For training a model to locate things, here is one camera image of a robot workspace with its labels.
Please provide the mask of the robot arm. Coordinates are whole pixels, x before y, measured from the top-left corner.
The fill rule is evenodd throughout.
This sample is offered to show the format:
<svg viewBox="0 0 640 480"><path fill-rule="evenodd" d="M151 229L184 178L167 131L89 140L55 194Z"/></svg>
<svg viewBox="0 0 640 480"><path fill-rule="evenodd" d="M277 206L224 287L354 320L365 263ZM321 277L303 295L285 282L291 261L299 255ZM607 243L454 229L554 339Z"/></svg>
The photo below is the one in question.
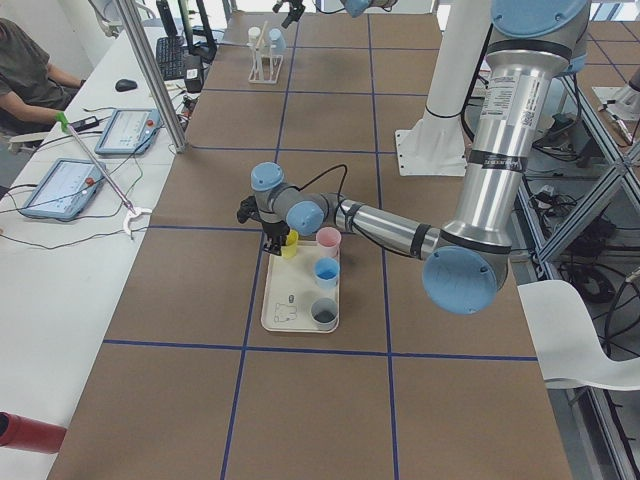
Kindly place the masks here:
<svg viewBox="0 0 640 480"><path fill-rule="evenodd" d="M313 1L314 8L317 13L323 15L333 15L346 12L352 18L362 15L367 9L379 8L385 12L390 12L396 5L396 0L342 0L341 7L335 10L323 10L317 1ZM306 11L306 6L302 0L278 0L274 3L272 11L278 13L282 6L288 4L289 10L281 23L284 29L287 29L292 23L298 22Z"/></svg>
<svg viewBox="0 0 640 480"><path fill-rule="evenodd" d="M454 217L435 228L340 193L306 194L277 164L251 173L253 193L240 222L260 223L265 250L279 254L287 234L309 236L327 222L424 263L422 282L440 308L461 315L489 306L508 273L513 206L551 81L578 71L586 56L586 1L495 1L486 93Z"/></svg>

